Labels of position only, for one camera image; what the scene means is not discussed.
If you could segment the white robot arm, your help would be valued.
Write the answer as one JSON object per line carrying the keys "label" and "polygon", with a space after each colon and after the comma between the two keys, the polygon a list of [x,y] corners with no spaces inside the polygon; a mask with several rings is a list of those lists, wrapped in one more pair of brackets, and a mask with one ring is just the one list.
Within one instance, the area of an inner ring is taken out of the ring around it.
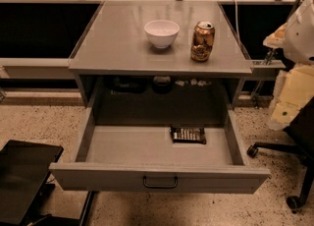
{"label": "white robot arm", "polygon": [[304,0],[263,44],[282,48],[284,56],[294,63],[288,72],[279,71],[270,104],[268,126],[281,130],[314,96],[314,0]]}

